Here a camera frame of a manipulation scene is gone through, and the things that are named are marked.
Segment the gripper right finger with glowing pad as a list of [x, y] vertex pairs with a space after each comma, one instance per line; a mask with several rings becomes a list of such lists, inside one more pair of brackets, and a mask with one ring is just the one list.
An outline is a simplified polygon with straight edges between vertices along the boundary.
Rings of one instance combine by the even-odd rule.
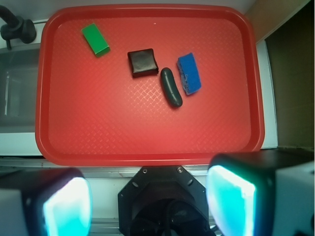
[[217, 154], [209, 164], [206, 196], [214, 221], [225, 236], [312, 236], [314, 152]]

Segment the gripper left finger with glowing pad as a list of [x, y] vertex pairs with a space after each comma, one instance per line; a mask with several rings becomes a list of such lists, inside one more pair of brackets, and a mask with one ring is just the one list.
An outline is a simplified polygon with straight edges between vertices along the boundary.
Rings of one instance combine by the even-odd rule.
[[87, 236], [91, 220], [91, 188], [76, 168], [0, 176], [2, 236]]

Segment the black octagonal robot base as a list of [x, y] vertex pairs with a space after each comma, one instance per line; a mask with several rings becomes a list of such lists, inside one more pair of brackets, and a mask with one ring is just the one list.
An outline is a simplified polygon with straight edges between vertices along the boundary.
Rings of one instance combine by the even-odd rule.
[[118, 193], [125, 236], [213, 236], [205, 187], [182, 166], [142, 167]]

